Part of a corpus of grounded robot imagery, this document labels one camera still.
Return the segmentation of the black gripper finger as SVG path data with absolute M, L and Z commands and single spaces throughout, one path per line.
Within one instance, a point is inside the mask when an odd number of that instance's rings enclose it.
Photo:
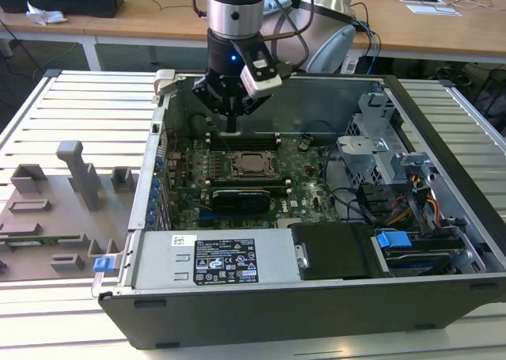
M 214 114 L 226 118 L 225 132 L 233 133 L 233 97 L 226 78 L 204 76 L 198 79 L 192 88 L 193 94 Z
M 236 133 L 238 131 L 237 120 L 239 117 L 251 115 L 269 99 L 270 96 L 261 97 L 259 99 L 236 97 L 232 102 L 232 132 Z

